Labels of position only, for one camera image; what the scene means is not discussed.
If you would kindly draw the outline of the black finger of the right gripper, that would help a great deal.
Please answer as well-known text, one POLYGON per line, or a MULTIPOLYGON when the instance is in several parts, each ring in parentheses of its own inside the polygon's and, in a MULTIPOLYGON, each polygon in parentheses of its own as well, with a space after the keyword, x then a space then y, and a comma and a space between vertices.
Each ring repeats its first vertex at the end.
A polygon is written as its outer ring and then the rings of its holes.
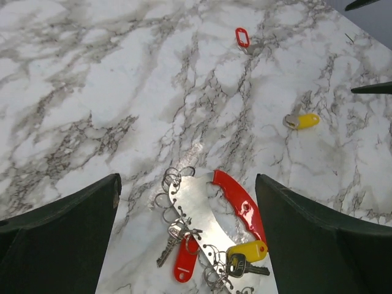
POLYGON ((392 82, 352 88, 351 92, 354 94, 392 94, 392 82))
POLYGON ((378 1, 379 0, 354 0, 345 7, 345 11, 348 12, 351 10, 359 9, 361 7, 368 6, 378 1))

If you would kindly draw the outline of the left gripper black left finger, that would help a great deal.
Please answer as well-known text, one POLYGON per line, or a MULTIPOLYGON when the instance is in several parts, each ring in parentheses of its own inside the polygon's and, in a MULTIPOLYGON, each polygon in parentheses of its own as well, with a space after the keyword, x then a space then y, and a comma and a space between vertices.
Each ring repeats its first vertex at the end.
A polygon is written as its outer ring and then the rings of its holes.
POLYGON ((121 195, 110 174, 1 221, 1 293, 94 293, 121 195))

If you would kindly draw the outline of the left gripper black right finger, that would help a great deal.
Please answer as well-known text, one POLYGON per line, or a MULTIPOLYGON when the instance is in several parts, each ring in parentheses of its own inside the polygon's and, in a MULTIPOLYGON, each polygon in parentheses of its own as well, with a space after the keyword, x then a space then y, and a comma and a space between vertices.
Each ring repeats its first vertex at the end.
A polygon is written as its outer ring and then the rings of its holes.
POLYGON ((391 227, 335 211, 257 175, 279 293, 391 293, 391 227))

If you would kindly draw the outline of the large red key tag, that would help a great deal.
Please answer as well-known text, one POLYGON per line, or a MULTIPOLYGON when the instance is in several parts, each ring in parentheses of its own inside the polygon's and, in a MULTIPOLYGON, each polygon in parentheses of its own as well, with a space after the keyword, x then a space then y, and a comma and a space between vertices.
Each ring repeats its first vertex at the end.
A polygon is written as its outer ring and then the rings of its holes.
POLYGON ((238 46, 241 48, 248 48, 251 44, 248 32, 244 28, 236 28, 235 36, 238 46))

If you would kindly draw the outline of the metal red key organizer plate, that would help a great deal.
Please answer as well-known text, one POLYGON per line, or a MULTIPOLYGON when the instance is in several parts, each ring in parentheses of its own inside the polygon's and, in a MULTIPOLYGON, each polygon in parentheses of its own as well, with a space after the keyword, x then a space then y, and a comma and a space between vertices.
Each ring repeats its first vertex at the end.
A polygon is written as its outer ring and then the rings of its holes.
POLYGON ((198 257, 204 255, 208 261, 203 266, 203 278, 212 291, 253 292, 256 278, 235 278, 226 272, 226 251, 235 244, 213 214, 208 201, 209 183, 222 189, 226 200, 231 204, 236 216, 242 220, 247 231, 257 240, 265 242, 265 231, 257 204, 235 179, 221 170, 196 177, 194 174, 184 175, 181 170, 174 167, 166 169, 161 186, 164 195, 168 197, 169 205, 164 207, 164 210, 176 211, 178 218, 171 224, 185 226, 182 240, 193 236, 198 242, 198 257))

